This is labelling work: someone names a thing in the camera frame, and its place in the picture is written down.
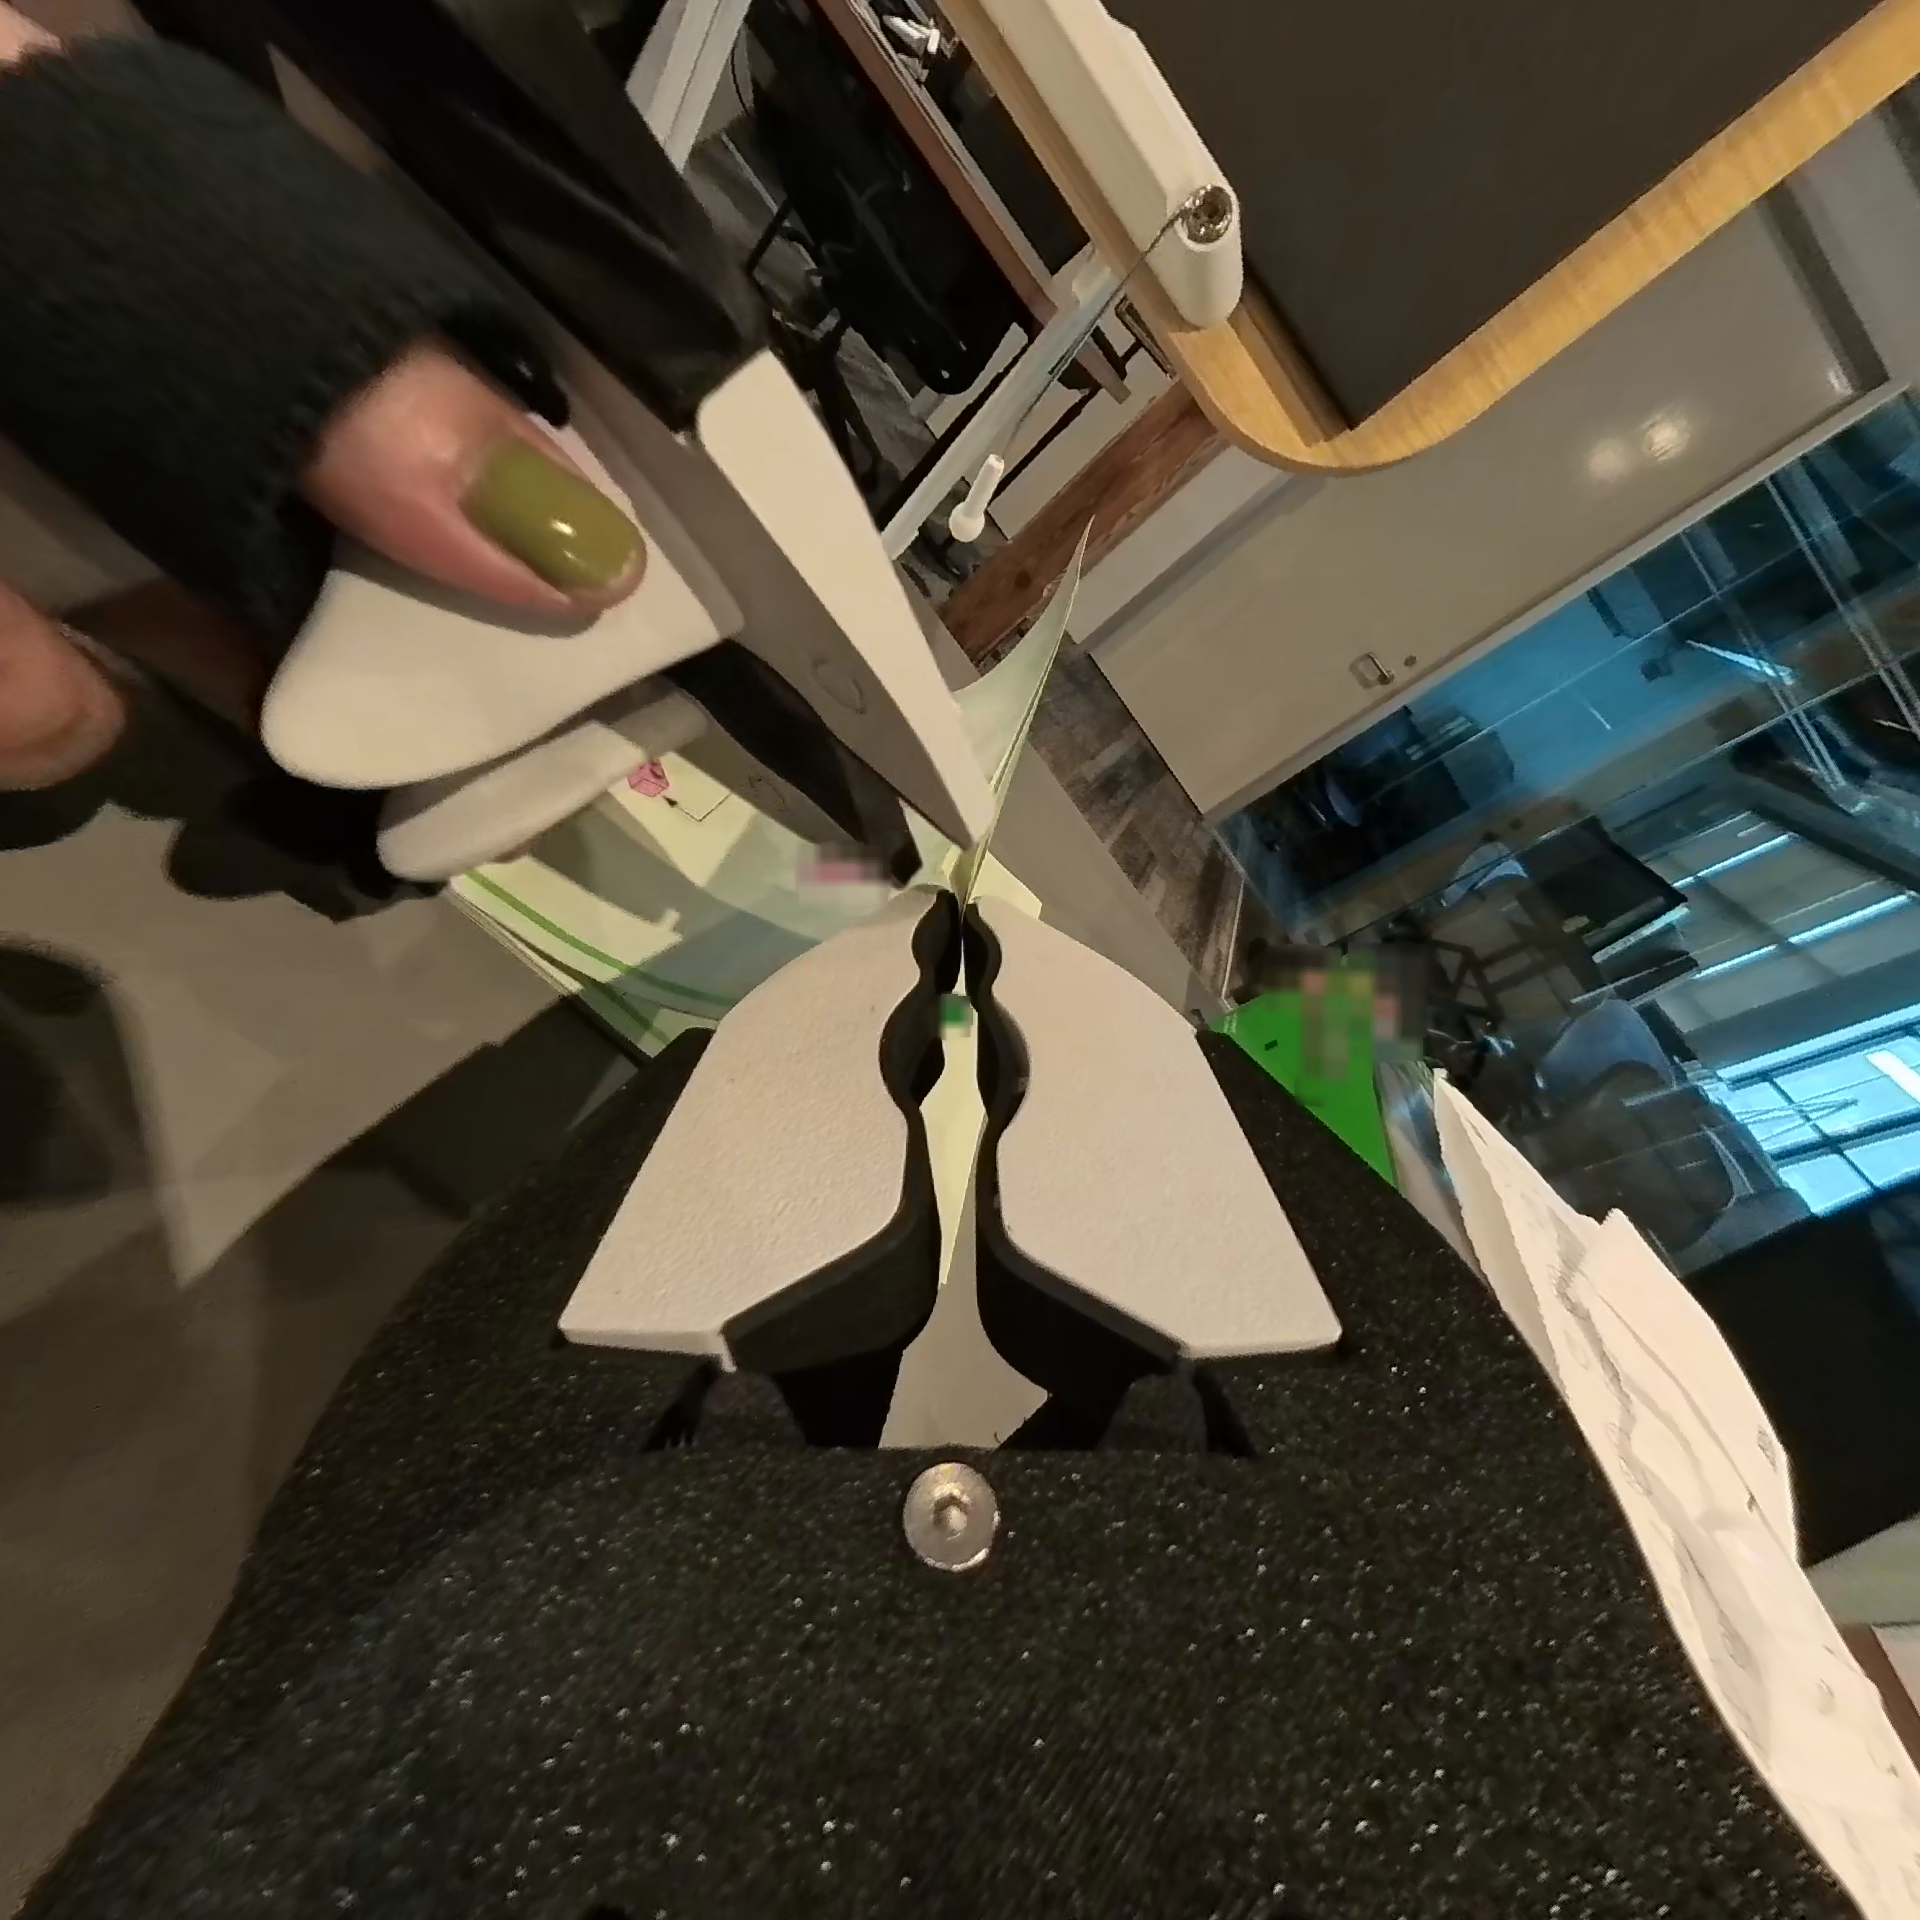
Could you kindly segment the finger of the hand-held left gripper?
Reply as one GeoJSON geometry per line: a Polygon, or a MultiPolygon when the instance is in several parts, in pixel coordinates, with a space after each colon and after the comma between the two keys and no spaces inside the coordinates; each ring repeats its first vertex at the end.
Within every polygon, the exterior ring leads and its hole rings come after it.
{"type": "Polygon", "coordinates": [[[883,880],[920,876],[922,847],[896,790],[769,662],[682,661],[664,683],[705,715],[694,745],[723,783],[810,843],[864,857],[883,880]]]}
{"type": "Polygon", "coordinates": [[[737,606],[696,661],[764,661],[887,782],[907,825],[974,843],[990,774],[870,505],[777,357],[694,358],[696,534],[737,606]]]}

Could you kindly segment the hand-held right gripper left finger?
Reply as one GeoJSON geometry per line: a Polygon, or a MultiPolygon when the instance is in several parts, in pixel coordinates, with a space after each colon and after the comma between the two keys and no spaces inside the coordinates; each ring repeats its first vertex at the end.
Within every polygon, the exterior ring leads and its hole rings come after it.
{"type": "Polygon", "coordinates": [[[887,1411],[943,1291],[927,1104],[963,919],[898,895],[697,1049],[560,1311],[572,1345],[682,1355],[792,1411],[887,1411]]]}

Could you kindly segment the grey desk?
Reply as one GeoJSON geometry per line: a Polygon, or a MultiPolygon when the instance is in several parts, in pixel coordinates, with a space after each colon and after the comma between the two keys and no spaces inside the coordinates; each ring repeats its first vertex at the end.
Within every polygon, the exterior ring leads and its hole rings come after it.
{"type": "Polygon", "coordinates": [[[11,1915],[196,1659],[352,1359],[631,1057],[454,902],[249,832],[201,611],[6,455],[6,579],[110,645],[106,767],[6,796],[11,1915]]]}

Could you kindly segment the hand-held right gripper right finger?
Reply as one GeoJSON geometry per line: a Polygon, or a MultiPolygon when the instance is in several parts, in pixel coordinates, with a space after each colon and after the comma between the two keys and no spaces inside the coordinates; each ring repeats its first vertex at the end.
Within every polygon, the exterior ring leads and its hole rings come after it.
{"type": "Polygon", "coordinates": [[[968,907],[964,957],[995,1351],[1076,1411],[1196,1364],[1334,1352],[1338,1311],[1196,1028],[1002,901],[968,907]]]}

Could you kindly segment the brown wooden table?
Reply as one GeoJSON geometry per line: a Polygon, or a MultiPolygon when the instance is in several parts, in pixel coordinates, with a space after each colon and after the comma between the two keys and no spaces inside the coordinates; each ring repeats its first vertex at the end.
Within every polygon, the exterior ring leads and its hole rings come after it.
{"type": "MultiPolygon", "coordinates": [[[[1110,316],[1130,307],[1142,343],[1170,353],[1178,329],[1223,324],[1243,288],[1242,200],[1134,27],[1096,1],[945,11],[1030,147],[1038,152],[1043,133],[1063,144],[1046,166],[1063,197],[1080,193],[1089,245],[1020,353],[883,509],[891,559],[927,531],[978,539],[1008,445],[1110,316]]],[[[1215,427],[1169,375],[1164,396],[963,582],[946,614],[953,635],[971,659],[990,653],[1068,571],[1097,565],[1215,455],[1215,427]]]]}

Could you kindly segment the person's left hand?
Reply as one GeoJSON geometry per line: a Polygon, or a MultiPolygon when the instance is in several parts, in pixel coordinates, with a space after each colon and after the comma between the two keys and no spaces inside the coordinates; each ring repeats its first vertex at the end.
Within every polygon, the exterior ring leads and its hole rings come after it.
{"type": "Polygon", "coordinates": [[[546,430],[497,279],[227,63],[6,5],[6,476],[153,566],[59,611],[6,557],[6,847],[174,815],[176,883],[329,921],[419,887],[375,799],[210,749],[252,729],[348,539],[511,616],[598,616],[646,541],[546,430]]]}

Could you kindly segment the white printed paper bag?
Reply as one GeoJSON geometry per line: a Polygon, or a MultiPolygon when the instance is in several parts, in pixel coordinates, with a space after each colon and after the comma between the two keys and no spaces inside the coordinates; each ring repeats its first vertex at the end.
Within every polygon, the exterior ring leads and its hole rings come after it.
{"type": "Polygon", "coordinates": [[[1867,1918],[1918,1915],[1916,1763],[1798,1557],[1786,1444],[1625,1211],[1578,1214],[1441,1072],[1473,1256],[1547,1372],[1746,1763],[1867,1918]]]}

